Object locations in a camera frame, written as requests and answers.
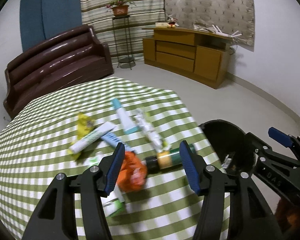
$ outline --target orange wrapper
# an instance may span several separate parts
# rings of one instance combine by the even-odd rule
[[[147,167],[133,152],[125,152],[125,157],[117,179],[119,188],[124,192],[138,191],[146,182]]]

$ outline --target white wall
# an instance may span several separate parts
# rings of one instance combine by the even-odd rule
[[[300,5],[296,0],[254,0],[254,5],[254,52],[238,46],[230,72],[300,116]]]
[[[2,104],[7,93],[4,70],[22,53],[19,10],[20,0],[8,0],[0,12],[0,132],[8,124],[4,118],[10,119]]]

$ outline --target beige floor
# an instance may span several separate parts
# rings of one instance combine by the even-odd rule
[[[213,119],[232,122],[245,132],[252,132],[274,151],[293,157],[290,150],[268,137],[273,126],[287,134],[298,135],[296,122],[276,106],[244,87],[226,80],[215,90],[186,77],[156,67],[137,63],[132,70],[116,68],[114,76],[149,87],[175,91],[198,124]],[[274,211],[279,196],[256,177],[253,178]]]

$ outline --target sofa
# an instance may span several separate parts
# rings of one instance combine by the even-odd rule
[[[31,100],[114,73],[109,47],[93,28],[81,25],[26,50],[6,70],[3,102],[14,118]]]

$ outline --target trash can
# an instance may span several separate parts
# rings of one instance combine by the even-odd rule
[[[252,173],[255,165],[255,153],[245,146],[244,131],[225,120],[211,120],[199,127],[211,143],[228,174]]]

